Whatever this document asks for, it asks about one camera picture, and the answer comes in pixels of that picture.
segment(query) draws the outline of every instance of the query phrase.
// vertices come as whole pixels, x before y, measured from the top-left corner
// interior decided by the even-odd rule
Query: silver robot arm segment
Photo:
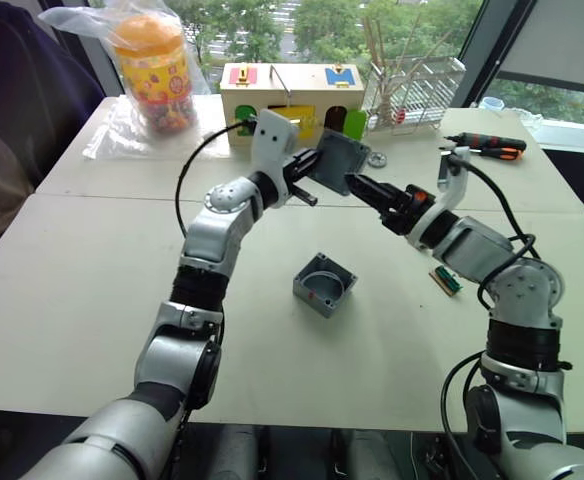
[[[159,478],[186,413],[205,406],[214,391],[222,301],[241,240],[267,207],[283,205],[298,190],[294,182],[318,158],[309,149],[291,154],[297,135],[284,117],[260,113],[254,173],[207,194],[190,225],[172,294],[161,303],[137,361],[134,391],[88,418],[24,479]]]
[[[469,161],[467,149],[452,152]],[[471,217],[450,211],[463,197],[466,170],[448,170],[442,202],[409,185],[405,191],[363,175],[346,175],[350,190],[381,214],[382,224],[406,236],[462,277],[486,285],[486,350],[480,360],[487,384],[468,393],[465,409],[475,447],[510,480],[584,479],[584,450],[566,445],[559,335],[553,312],[563,293],[559,273],[547,263],[513,257],[511,242]]]

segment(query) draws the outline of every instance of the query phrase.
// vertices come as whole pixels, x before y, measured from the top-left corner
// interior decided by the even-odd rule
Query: black cable
[[[183,168],[181,169],[181,173],[179,174],[179,180],[176,182],[176,191],[174,192],[174,209],[176,211],[176,219],[179,222],[179,228],[181,229],[181,233],[183,233],[183,238],[186,238],[188,233],[187,233],[187,230],[185,229],[185,225],[183,224],[183,218],[181,217],[181,206],[179,205],[179,198],[181,197],[181,186],[183,185],[183,179],[185,178],[185,175],[188,173],[188,170],[190,169],[190,165],[192,164],[192,161],[196,158],[196,156],[199,153],[201,153],[201,150],[203,150],[207,145],[209,145],[217,137],[220,137],[224,133],[227,133],[227,132],[234,130],[236,128],[245,127],[245,126],[248,126],[248,125],[253,124],[253,123],[254,123],[254,120],[251,120],[251,119],[242,120],[242,121],[234,123],[228,127],[225,127],[223,129],[219,130],[218,132],[213,133],[208,138],[203,140],[201,145],[199,145],[197,147],[197,149],[194,150],[194,152],[192,152],[192,155],[190,155],[190,158],[188,158],[187,161],[185,162],[185,164],[183,165]]]
[[[225,336],[225,311],[223,307],[221,307],[221,314],[223,318],[221,319],[221,325],[219,325],[219,333],[216,336],[216,343],[219,344],[219,347],[223,345],[223,337]]]
[[[463,384],[463,406],[465,406],[465,401],[468,398],[468,392],[470,391],[470,385],[472,385],[472,379],[474,378],[474,375],[476,375],[476,372],[479,370],[480,367],[481,360],[477,360],[474,363],[474,365],[472,365],[472,368],[468,372],[468,376],[465,377],[465,383]]]
[[[452,379],[454,378],[454,376],[468,363],[474,360],[478,360],[482,354],[483,351],[474,353],[467,357],[466,359],[461,360],[454,367],[452,367],[452,370],[450,370],[447,377],[445,377],[445,381],[443,382],[443,388],[441,389],[441,421],[443,422],[443,431],[445,432],[445,436],[448,439],[450,448],[454,451],[457,457],[459,457],[459,460],[470,474],[470,478],[472,478],[473,480],[479,480],[479,477],[472,468],[472,466],[470,465],[470,463],[467,461],[465,456],[463,455],[463,452],[461,452],[461,447],[459,447],[459,444],[457,443],[456,439],[454,438],[454,435],[452,434],[452,429],[450,428],[450,422],[448,420],[447,400],[448,390],[450,389],[450,383],[452,383]]]
[[[516,218],[514,217],[514,213],[512,212],[512,209],[510,208],[510,204],[508,203],[508,199],[505,198],[503,191],[499,188],[499,186],[496,183],[494,183],[494,181],[490,177],[488,177],[488,175],[486,173],[484,173],[482,170],[479,170],[477,167],[475,167],[471,163],[468,163],[464,160],[459,159],[455,155],[449,155],[448,162],[450,162],[452,165],[456,165],[456,166],[465,168],[467,171],[472,172],[474,175],[479,177],[488,187],[490,187],[490,190],[492,190],[494,192],[494,194],[496,195],[496,197],[499,199],[499,202],[501,203],[501,207],[503,208],[503,211],[505,212],[505,216],[508,217],[508,221],[510,222],[510,225],[512,225],[512,228],[514,229],[514,231],[516,232],[517,237],[519,237],[519,238],[526,237],[526,235],[523,233],[523,230],[521,230],[521,227],[519,226],[519,222],[517,222]],[[532,256],[534,258],[537,258],[537,259],[541,258],[534,248],[530,249],[530,253],[532,254]]]
[[[176,437],[174,438],[174,443],[172,444],[172,448],[170,450],[168,461],[166,462],[165,468],[159,477],[161,480],[179,480],[182,478],[181,454],[183,450],[183,435],[185,433],[186,425],[190,420],[191,413],[192,410],[186,410],[183,414],[183,417],[181,417]]]
[[[486,310],[490,310],[492,307],[489,303],[485,301],[483,298],[483,292],[487,288],[488,284],[496,278],[496,276],[501,273],[503,270],[508,268],[509,266],[513,265],[519,258],[523,257],[528,251],[532,250],[532,245],[536,241],[536,237],[531,233],[524,233],[523,236],[526,238],[525,245],[521,247],[519,251],[517,251],[514,255],[508,258],[505,262],[503,262],[500,266],[496,267],[490,273],[488,273],[483,281],[479,284],[479,288],[476,291],[476,296],[479,299],[479,303],[483,305]]]

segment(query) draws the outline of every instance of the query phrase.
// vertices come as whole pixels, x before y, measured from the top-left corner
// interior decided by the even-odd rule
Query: green foliage
[[[203,65],[207,46],[214,39],[218,24],[214,18],[214,9],[206,0],[168,0],[168,7],[181,18],[181,22],[194,38],[193,44],[197,60]]]
[[[386,59],[403,53],[412,26],[419,24],[406,50],[424,55],[448,31],[436,55],[458,55],[482,0],[430,0],[427,4],[400,4],[396,0],[371,0],[359,8],[358,0],[303,0],[296,10],[294,34],[302,58],[312,62],[357,62],[370,52],[357,27],[367,18],[376,42],[383,42]]]
[[[220,25],[231,42],[228,54],[242,62],[279,59],[283,30],[270,14],[276,10],[279,0],[231,0],[220,5]]]
[[[502,99],[506,107],[524,108],[544,118],[584,123],[582,92],[496,79],[486,95]]]
[[[358,0],[303,0],[295,11],[297,51],[306,62],[346,62],[363,45]]]
[[[208,44],[219,33],[230,42],[234,60],[273,62],[279,58],[281,28],[270,15],[279,0],[167,0],[194,37],[199,64],[205,70]]]

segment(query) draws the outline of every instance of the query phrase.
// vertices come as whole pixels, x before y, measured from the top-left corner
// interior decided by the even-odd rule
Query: wire rack
[[[454,57],[406,57],[400,65],[371,63],[363,108],[368,131],[412,133],[421,125],[438,128],[465,75]]]

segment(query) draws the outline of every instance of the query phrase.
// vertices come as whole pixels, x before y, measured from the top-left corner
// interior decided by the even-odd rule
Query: square metal housing
[[[292,292],[326,318],[332,316],[357,278],[323,253],[317,253],[292,283]]]
[[[326,128],[316,148],[321,159],[309,177],[339,195],[349,195],[345,174],[361,171],[370,147]]]

